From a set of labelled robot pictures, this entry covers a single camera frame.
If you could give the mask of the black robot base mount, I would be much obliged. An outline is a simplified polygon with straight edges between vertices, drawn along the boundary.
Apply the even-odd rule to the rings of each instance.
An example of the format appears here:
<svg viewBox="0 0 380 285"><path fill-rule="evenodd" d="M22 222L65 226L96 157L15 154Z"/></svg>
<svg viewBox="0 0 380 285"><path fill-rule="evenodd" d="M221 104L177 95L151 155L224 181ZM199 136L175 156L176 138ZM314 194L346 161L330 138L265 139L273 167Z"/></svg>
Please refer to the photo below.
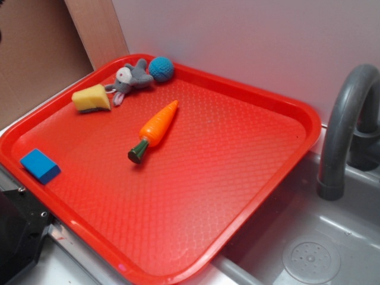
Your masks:
<svg viewBox="0 0 380 285"><path fill-rule="evenodd" d="M27 190L1 192L1 284L11 284L39 262L52 216Z"/></svg>

